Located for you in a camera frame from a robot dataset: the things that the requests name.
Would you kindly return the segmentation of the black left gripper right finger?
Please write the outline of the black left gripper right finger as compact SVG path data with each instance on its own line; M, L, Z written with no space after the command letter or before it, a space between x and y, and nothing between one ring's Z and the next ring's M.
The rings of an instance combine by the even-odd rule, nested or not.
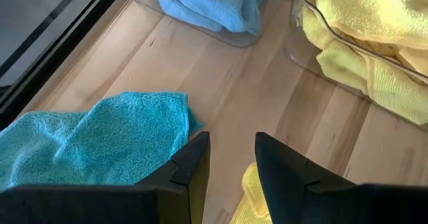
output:
M428 224L428 187L355 184L264 132L255 156L273 224Z

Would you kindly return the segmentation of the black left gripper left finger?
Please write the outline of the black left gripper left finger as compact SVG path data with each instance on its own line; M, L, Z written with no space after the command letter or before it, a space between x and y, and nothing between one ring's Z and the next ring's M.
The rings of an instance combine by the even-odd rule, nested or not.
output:
M0 224L202 224L211 143L200 132L135 185L23 185L0 193Z

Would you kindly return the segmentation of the yellow microfiber towel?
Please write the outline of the yellow microfiber towel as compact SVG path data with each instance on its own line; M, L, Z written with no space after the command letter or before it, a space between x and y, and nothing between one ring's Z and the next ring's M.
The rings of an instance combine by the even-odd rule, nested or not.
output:
M243 196L230 224L273 224L255 162L251 163L244 172L241 186Z
M355 38L329 26L316 0L305 1L301 24L320 49L322 73L415 124L428 124L428 49Z
M329 26L365 41L428 49L428 0L316 0Z

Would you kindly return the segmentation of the blue microfiber towel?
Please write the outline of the blue microfiber towel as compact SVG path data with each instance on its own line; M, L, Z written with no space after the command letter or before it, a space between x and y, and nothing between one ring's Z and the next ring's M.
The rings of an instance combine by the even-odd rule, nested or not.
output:
M197 27L203 27L211 31L220 31L223 27L209 19L208 17L203 16L200 13L197 13L190 8L186 7L180 0L157 0L161 9L167 15L174 17L175 19L190 23Z
M0 190L133 185L200 127L180 92L123 92L84 112L28 112L0 131Z
M261 27L260 0L177 0L183 8L174 16L211 31L257 34Z

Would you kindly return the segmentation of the clear plastic basket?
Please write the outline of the clear plastic basket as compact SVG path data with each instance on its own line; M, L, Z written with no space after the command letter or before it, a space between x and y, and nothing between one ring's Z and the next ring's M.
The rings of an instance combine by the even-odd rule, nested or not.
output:
M305 37L303 28L300 25L300 17L298 17L298 11L302 10L306 2L304 0L292 0L290 10L290 24L287 30L286 40L284 41L285 50L289 58L299 66L311 71L314 74L328 80L337 86L340 86L344 90L370 102L371 104L377 105L373 100L370 100L368 96L365 96L360 90L346 86L335 80L327 78L321 70L318 62L315 60L316 54L320 53L320 50L312 45Z
M164 13L157 0L135 1L138 4L150 7L151 9L154 9L155 11L158 11L160 13ZM282 1L284 0L260 0L259 11L261 13L261 27L257 34L252 34L250 32L232 33L225 28L223 28L221 31L211 31L203 27L191 25L190 23L186 23L184 21L182 22L225 43L228 43L229 45L235 47L248 47L253 45L261 37L262 33L268 26L268 22L271 21L274 18L275 14L280 10Z

